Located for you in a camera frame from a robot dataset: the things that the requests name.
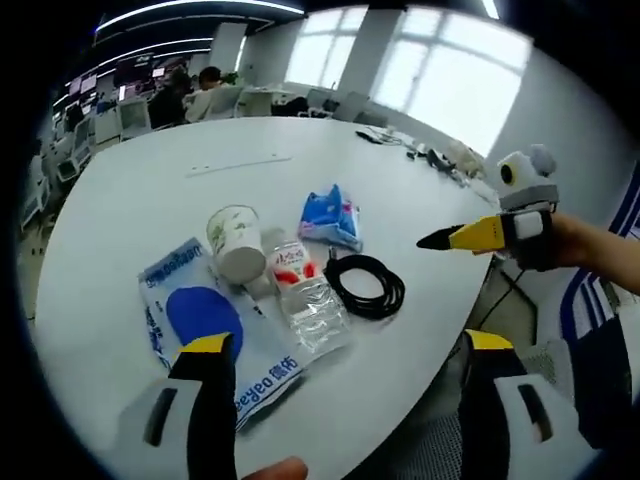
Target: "plastic water bottle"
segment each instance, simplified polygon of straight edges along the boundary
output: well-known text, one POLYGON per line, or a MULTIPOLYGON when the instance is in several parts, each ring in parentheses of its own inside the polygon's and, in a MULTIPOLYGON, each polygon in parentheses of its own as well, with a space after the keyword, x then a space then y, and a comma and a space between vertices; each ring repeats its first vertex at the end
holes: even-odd
POLYGON ((280 307, 311 360, 348 344, 347 311, 302 242, 287 240, 278 231, 267 243, 267 265, 280 292, 280 307))

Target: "ceiling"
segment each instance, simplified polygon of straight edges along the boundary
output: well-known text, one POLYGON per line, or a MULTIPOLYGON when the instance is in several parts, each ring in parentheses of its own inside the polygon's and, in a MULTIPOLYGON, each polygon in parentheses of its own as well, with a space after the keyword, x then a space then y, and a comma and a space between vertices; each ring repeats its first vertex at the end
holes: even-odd
MULTIPOLYGON (((112 0, 102 6, 104 23, 161 0, 112 0)), ((268 0, 309 13, 358 5, 354 0, 268 0)), ((450 8, 485 15, 481 0, 398 2, 379 0, 370 8, 403 8, 403 3, 450 8)), ((631 125, 640 104, 640 36, 632 20, 637 6, 626 0, 494 0, 500 21, 534 38, 537 48, 567 66, 603 95, 631 125)), ((95 37, 88 35, 82 55, 69 67, 67 81, 98 63, 131 50, 189 38, 210 38, 220 22, 247 23, 247 34, 301 18, 275 8, 240 3, 196 3, 161 8, 114 23, 95 37)), ((154 49, 160 54, 206 48, 209 41, 154 49)))

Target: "white cup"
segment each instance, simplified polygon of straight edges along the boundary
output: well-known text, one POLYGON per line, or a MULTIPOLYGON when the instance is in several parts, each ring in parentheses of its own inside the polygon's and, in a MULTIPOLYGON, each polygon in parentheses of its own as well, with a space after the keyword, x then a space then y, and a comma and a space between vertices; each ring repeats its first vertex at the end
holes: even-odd
POLYGON ((252 282, 264 272, 258 215, 246 205, 228 205, 209 219, 207 239, 218 272, 234 285, 252 282))

